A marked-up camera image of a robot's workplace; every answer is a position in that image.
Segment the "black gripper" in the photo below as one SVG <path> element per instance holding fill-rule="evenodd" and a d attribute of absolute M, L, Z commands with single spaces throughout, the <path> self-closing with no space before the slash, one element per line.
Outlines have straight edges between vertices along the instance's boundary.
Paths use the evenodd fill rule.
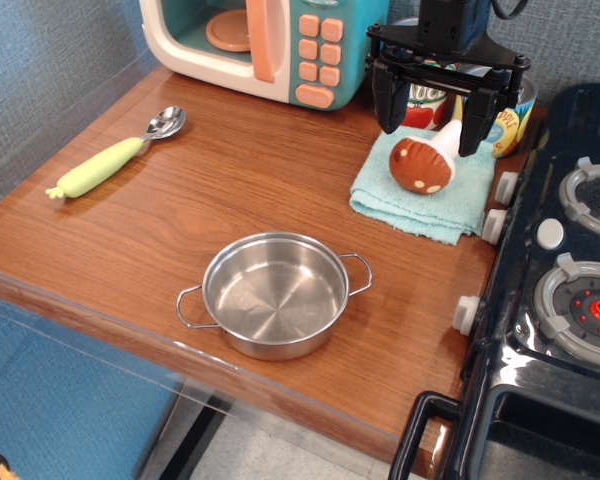
<path fill-rule="evenodd" d="M 497 1 L 422 1 L 414 25 L 369 27 L 366 68 L 382 130 L 391 134 L 404 121 L 411 83 L 458 93 L 465 98 L 459 155 L 474 154 L 531 66 L 489 37 L 490 18 L 512 20 L 525 6 L 521 1 L 507 12 Z M 447 69 L 455 63 L 488 71 L 480 77 Z"/>

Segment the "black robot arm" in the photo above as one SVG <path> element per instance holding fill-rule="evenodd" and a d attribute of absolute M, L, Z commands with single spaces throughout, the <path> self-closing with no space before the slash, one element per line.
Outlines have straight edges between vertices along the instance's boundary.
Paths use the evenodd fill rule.
<path fill-rule="evenodd" d="M 499 112 L 517 105 L 530 60 L 487 34 L 492 13 L 511 20 L 496 1 L 422 1 L 415 26 L 374 24 L 366 70 L 375 115 L 389 134 L 407 115 L 413 84 L 465 98 L 459 155 L 476 152 Z"/>

